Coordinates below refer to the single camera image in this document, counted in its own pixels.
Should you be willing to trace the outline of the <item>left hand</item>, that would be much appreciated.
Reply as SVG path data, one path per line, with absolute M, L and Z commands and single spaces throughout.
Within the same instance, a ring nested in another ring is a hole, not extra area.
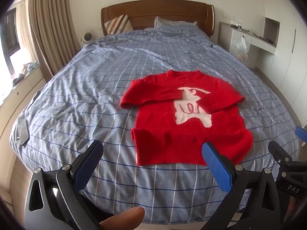
M 143 207 L 134 207 L 100 222 L 100 226 L 106 230 L 136 229 L 143 221 L 144 215 Z

